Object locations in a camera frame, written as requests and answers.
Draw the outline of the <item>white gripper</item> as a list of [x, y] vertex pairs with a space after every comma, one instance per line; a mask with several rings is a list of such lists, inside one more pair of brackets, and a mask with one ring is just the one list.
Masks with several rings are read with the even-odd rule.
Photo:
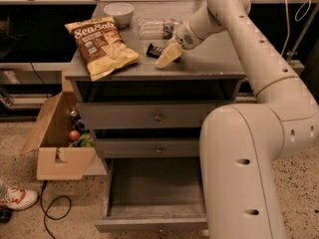
[[165, 68], [168, 64], [182, 55], [182, 48], [191, 50], [204, 40], [205, 26], [188, 19], [178, 27], [175, 34], [169, 39], [169, 45], [156, 61], [158, 68]]

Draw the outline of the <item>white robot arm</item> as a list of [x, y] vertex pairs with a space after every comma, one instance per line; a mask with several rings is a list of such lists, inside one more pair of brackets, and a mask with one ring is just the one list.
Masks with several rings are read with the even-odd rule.
[[319, 135], [319, 107], [299, 76], [249, 19], [249, 0], [206, 0], [169, 40], [157, 65], [222, 30], [245, 72], [253, 104], [212, 111], [199, 138], [209, 239], [286, 239], [272, 160]]

